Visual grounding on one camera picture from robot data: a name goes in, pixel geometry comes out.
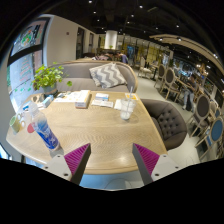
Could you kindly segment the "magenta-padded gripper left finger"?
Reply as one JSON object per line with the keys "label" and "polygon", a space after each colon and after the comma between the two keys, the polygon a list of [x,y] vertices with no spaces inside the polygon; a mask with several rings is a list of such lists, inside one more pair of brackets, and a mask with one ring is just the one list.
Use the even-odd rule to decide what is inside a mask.
{"label": "magenta-padded gripper left finger", "polygon": [[43,170],[79,185],[90,154],[91,144],[87,143],[66,155],[55,155]]}

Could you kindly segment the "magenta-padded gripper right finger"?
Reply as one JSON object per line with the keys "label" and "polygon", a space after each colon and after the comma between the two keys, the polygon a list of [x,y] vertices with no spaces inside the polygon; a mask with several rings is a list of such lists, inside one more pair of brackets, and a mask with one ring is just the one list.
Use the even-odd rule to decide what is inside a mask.
{"label": "magenta-padded gripper right finger", "polygon": [[145,185],[181,169],[167,154],[158,155],[138,144],[133,144],[132,153]]}

